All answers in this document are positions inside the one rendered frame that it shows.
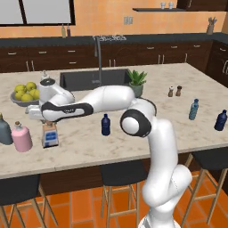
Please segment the dark blue plastic bottle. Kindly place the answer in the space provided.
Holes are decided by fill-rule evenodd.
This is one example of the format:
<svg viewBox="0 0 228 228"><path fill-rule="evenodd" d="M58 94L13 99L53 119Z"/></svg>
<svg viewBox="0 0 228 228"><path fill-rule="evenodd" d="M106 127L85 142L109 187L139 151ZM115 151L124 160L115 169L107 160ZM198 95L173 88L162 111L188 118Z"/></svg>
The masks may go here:
<svg viewBox="0 0 228 228"><path fill-rule="evenodd" d="M110 134L110 119L107 114L102 118L102 135L108 136Z"/></svg>
<svg viewBox="0 0 228 228"><path fill-rule="evenodd" d="M225 122L227 120L227 110L223 110L216 119L214 129L217 131L222 131L224 129Z"/></svg>

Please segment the dark-framed window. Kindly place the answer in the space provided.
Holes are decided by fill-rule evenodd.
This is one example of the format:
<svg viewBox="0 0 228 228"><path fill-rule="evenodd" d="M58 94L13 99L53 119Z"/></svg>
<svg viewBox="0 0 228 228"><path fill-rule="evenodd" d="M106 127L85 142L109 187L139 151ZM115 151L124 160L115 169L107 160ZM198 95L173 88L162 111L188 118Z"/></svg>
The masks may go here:
<svg viewBox="0 0 228 228"><path fill-rule="evenodd" d="M0 26L74 25L73 0L0 0Z"/></svg>

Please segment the grey bowl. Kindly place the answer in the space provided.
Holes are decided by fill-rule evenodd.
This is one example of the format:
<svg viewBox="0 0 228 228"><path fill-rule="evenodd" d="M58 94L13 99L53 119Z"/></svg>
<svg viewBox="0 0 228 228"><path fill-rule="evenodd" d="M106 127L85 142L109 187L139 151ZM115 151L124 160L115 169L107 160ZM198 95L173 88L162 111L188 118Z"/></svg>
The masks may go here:
<svg viewBox="0 0 228 228"><path fill-rule="evenodd" d="M32 100L32 101L28 101L28 102L19 101L15 98L15 94L16 94L16 92L11 93L11 96L10 96L11 101L21 107L28 107L29 105L38 105L39 104L39 100Z"/></svg>

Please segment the green plant in grey pot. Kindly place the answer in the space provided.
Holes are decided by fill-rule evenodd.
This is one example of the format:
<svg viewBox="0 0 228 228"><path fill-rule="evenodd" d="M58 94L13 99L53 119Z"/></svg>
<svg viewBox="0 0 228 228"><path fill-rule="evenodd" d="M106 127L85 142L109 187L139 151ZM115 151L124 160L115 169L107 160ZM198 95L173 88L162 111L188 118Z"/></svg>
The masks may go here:
<svg viewBox="0 0 228 228"><path fill-rule="evenodd" d="M136 70L129 70L128 75L131 79L129 86L134 90L135 97L141 97L143 94L143 85L146 83L145 77L147 74L144 71L139 73Z"/></svg>

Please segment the grey tap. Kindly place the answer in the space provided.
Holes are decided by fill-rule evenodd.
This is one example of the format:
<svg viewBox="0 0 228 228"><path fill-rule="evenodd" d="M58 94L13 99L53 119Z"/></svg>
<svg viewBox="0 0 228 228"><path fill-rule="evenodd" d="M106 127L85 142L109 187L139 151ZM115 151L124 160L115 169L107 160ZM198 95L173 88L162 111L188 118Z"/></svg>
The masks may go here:
<svg viewBox="0 0 228 228"><path fill-rule="evenodd" d="M94 57L98 58L98 64L99 64L99 70L98 70L99 79L96 82L99 84L99 86L102 86L102 50L101 50L100 38L98 36L95 36L94 42L95 42Z"/></svg>

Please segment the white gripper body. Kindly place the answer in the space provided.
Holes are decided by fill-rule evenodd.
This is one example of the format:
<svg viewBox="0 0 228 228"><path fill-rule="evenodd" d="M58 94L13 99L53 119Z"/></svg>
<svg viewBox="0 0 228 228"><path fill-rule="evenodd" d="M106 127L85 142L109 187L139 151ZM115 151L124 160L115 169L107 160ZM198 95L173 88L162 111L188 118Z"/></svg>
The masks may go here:
<svg viewBox="0 0 228 228"><path fill-rule="evenodd" d="M28 114L30 119L44 120L40 105L29 105L25 113Z"/></svg>

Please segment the black wooden-legged stool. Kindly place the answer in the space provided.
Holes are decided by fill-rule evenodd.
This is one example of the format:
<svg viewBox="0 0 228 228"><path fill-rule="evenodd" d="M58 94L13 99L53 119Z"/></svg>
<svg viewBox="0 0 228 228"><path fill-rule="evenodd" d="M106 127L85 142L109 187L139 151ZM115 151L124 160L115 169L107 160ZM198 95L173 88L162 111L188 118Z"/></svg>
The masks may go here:
<svg viewBox="0 0 228 228"><path fill-rule="evenodd" d="M112 217L135 214L135 227L139 224L140 182L147 177L146 170L140 160L101 165L102 174L102 209L107 204L106 228L110 228ZM112 194L128 192L128 210L111 213Z"/></svg>
<svg viewBox="0 0 228 228"><path fill-rule="evenodd" d="M25 208L32 206L42 228L45 224L45 210L48 209L53 222L58 225L50 203L40 183L40 175L26 175L14 178L0 179L0 218L4 228L11 228L12 214L16 212L21 228L26 228L21 217L18 203L30 200Z"/></svg>
<svg viewBox="0 0 228 228"><path fill-rule="evenodd" d="M183 228L187 216L191 210L191 206L194 201L212 199L212 205L208 214L207 224L210 224L210 220L214 213L220 191L222 190L225 177L228 173L228 148L217 148L207 151L194 151L191 152L188 159L185 162L187 167L190 166L192 160L195 159L200 165L200 171L198 175L194 175L192 178L196 179L194 187L188 186L188 189L191 193L190 201L185 210L181 228ZM209 170L221 170L221 175L219 177L218 183L210 176L208 173ZM204 177L207 177L211 183L215 186L216 192L208 195L197 196L200 186L203 182Z"/></svg>

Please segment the dark wall shelf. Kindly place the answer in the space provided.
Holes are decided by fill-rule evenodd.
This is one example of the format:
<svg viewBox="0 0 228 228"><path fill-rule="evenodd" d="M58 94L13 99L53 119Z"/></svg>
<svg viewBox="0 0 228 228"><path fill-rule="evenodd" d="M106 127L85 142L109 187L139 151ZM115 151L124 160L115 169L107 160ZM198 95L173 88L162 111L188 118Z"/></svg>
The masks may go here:
<svg viewBox="0 0 228 228"><path fill-rule="evenodd" d="M161 9L161 8L133 8L136 12L186 12L184 9L172 8L172 9Z"/></svg>

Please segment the long dark cupboard run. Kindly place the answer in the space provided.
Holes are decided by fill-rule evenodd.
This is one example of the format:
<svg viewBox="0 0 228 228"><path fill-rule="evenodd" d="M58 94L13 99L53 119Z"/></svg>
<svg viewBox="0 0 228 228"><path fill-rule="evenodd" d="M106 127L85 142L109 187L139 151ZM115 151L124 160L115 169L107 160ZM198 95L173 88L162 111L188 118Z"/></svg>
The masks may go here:
<svg viewBox="0 0 228 228"><path fill-rule="evenodd" d="M102 45L102 67L189 63L204 71L212 43L177 41ZM98 68L94 45L0 48L0 73Z"/></svg>

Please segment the short dark cupboard run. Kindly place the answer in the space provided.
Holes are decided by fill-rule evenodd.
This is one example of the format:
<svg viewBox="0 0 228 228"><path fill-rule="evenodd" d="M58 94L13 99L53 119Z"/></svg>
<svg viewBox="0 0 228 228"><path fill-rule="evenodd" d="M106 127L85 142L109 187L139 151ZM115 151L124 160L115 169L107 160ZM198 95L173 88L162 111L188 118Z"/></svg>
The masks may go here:
<svg viewBox="0 0 228 228"><path fill-rule="evenodd" d="M206 74L228 88L228 45L218 41L213 42Z"/></svg>

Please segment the pot of kitchen tools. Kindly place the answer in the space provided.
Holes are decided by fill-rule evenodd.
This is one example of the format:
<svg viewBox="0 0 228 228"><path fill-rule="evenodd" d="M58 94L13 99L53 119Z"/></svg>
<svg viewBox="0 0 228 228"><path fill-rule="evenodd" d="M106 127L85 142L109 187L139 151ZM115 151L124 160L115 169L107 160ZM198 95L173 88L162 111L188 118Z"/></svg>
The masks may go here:
<svg viewBox="0 0 228 228"><path fill-rule="evenodd" d="M214 26L215 26L216 22L217 22L217 18L216 17L214 17L214 18L209 17L208 18L208 28L207 28L207 34L208 35L212 35L213 34Z"/></svg>

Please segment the orange bottle with blue label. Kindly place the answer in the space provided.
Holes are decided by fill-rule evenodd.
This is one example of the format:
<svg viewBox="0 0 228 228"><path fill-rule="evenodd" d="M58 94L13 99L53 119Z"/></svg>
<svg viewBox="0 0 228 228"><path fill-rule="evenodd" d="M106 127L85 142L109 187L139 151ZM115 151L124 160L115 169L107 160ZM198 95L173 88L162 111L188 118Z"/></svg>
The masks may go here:
<svg viewBox="0 0 228 228"><path fill-rule="evenodd" d="M42 145L44 148L59 145L57 126L51 121L43 124Z"/></svg>

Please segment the dark wooden wall cupboard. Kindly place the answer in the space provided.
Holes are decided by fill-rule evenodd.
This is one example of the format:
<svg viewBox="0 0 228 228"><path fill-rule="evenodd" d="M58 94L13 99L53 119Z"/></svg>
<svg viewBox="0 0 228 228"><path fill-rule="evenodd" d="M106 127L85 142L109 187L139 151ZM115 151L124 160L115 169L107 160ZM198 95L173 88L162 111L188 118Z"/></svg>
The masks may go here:
<svg viewBox="0 0 228 228"><path fill-rule="evenodd" d="M177 0L176 7L190 12L225 12L228 0Z"/></svg>

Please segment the grey glass bottle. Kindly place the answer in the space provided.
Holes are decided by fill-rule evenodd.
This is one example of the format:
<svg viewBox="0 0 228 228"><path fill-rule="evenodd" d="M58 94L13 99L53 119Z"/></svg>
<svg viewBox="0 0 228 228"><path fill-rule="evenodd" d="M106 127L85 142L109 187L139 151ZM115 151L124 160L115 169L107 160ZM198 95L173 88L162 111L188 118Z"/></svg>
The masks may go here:
<svg viewBox="0 0 228 228"><path fill-rule="evenodd" d="M4 120L2 113L0 113L0 143L5 145L13 143L11 128Z"/></svg>

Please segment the dark sink basin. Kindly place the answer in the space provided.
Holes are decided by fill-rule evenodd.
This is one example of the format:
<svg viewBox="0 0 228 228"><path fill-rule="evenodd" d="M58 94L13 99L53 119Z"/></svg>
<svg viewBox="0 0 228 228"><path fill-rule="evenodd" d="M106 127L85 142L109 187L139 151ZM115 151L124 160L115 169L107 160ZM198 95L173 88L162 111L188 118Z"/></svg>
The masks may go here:
<svg viewBox="0 0 228 228"><path fill-rule="evenodd" d="M99 82L98 70L60 74L60 86L70 92L93 90L98 86L128 86L130 82L128 69L103 70L101 82Z"/></svg>

